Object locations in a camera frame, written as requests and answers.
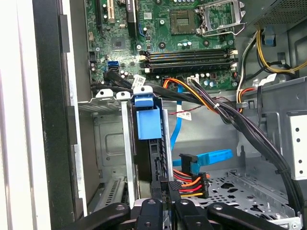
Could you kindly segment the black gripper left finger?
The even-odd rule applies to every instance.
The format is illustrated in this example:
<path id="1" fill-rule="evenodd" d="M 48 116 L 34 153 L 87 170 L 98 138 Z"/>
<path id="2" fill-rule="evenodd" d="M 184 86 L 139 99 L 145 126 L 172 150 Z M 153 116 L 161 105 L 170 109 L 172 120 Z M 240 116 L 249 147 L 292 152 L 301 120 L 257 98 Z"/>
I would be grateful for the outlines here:
<path id="1" fill-rule="evenodd" d="M 63 227 L 63 230 L 161 230 L 163 228 L 162 185 L 152 181 L 152 196 L 138 199 L 134 206 L 112 203 Z"/>

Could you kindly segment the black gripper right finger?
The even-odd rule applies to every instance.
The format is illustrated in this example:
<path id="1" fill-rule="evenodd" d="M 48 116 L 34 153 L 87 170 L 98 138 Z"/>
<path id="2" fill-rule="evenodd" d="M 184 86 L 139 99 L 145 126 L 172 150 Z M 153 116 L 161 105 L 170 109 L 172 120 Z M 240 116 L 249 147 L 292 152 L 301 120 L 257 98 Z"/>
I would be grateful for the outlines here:
<path id="1" fill-rule="evenodd" d="M 216 202 L 205 209 L 189 197 L 207 194 L 205 184 L 194 181 L 182 184 L 168 182 L 169 198 L 173 202 L 173 216 L 184 230 L 283 230 L 284 227 L 254 216 L 226 203 Z"/>

